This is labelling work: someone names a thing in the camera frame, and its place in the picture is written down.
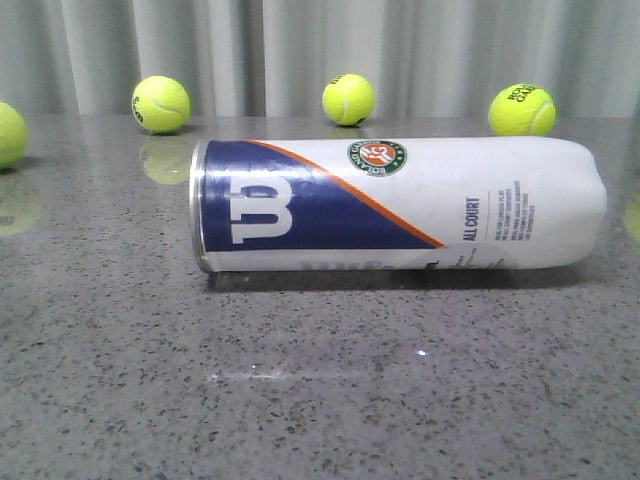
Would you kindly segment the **yellow tennis ball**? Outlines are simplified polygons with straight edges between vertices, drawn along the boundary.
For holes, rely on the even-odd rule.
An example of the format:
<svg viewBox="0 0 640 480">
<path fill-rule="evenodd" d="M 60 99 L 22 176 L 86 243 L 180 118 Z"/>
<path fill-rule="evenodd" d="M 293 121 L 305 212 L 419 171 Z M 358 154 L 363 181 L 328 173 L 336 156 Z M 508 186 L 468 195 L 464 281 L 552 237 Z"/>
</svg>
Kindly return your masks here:
<svg viewBox="0 0 640 480">
<path fill-rule="evenodd" d="M 500 136 L 544 136 L 555 125 L 551 94 L 534 84 L 518 83 L 500 91 L 490 104 L 488 122 Z"/>
<path fill-rule="evenodd" d="M 339 126 L 355 126 L 367 119 L 375 106 L 375 91 L 361 75 L 343 74 L 324 88 L 322 107 Z"/>
<path fill-rule="evenodd" d="M 12 168 L 27 150 L 29 131 L 23 116 L 11 105 L 0 103 L 0 167 Z"/>
<path fill-rule="evenodd" d="M 191 116 L 191 99 L 185 87 L 175 79 L 154 75 L 134 89 L 131 109 L 138 123 L 152 133 L 172 133 L 182 128 Z"/>
</svg>

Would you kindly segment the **grey pleated curtain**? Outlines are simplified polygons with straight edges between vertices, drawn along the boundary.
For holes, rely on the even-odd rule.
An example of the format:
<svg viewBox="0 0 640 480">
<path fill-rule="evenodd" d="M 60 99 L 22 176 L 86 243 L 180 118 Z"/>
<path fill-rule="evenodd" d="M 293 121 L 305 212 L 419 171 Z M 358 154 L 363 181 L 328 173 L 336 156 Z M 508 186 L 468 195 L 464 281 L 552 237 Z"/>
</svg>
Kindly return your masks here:
<svg viewBox="0 0 640 480">
<path fill-rule="evenodd" d="M 564 117 L 639 114 L 635 1 L 5 1 L 1 98 L 21 111 L 126 113 L 166 75 L 193 109 L 304 116 L 366 77 L 379 117 L 481 116 L 518 82 Z"/>
</svg>

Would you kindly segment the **yellow tennis ball far left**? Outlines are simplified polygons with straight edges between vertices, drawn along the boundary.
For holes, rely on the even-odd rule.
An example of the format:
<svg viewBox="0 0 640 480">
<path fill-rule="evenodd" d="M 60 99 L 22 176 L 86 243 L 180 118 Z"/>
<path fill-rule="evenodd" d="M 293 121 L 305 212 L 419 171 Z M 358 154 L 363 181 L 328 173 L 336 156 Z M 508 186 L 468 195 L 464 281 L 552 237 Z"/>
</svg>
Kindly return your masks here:
<svg viewBox="0 0 640 480">
<path fill-rule="evenodd" d="M 12 168 L 27 150 L 29 131 L 23 116 L 11 105 L 0 103 L 0 167 Z"/>
</svg>

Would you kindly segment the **yellow tennis ball centre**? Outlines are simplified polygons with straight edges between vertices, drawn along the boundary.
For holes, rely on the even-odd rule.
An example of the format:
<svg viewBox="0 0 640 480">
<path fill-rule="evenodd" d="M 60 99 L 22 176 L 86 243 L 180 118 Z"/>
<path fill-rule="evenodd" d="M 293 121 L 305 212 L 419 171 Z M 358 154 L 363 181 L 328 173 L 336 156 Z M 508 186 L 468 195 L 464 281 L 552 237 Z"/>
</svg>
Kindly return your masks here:
<svg viewBox="0 0 640 480">
<path fill-rule="evenodd" d="M 355 126 L 367 119 L 375 106 L 375 91 L 361 75 L 343 74 L 324 88 L 322 107 L 339 126 Z"/>
</svg>

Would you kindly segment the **white blue tennis ball can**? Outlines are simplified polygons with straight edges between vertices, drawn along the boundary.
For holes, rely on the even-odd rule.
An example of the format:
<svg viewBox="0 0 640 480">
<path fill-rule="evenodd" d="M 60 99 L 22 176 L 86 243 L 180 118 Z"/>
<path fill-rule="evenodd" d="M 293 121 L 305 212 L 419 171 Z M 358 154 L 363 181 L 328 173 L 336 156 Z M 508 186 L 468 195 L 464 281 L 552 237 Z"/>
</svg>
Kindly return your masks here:
<svg viewBox="0 0 640 480">
<path fill-rule="evenodd" d="M 201 269 L 540 269 L 594 247 L 593 155 L 545 137 L 211 140 L 190 169 Z"/>
</svg>

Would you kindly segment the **yellow tennis ball right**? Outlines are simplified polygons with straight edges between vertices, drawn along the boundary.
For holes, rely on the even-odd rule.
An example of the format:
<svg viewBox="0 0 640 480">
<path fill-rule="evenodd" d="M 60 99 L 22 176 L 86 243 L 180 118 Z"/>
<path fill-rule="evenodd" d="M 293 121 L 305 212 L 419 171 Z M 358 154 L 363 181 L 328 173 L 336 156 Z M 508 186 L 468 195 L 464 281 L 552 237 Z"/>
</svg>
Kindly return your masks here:
<svg viewBox="0 0 640 480">
<path fill-rule="evenodd" d="M 488 122 L 500 136 L 544 136 L 555 125 L 551 94 L 534 84 L 518 83 L 500 91 L 490 104 Z"/>
</svg>

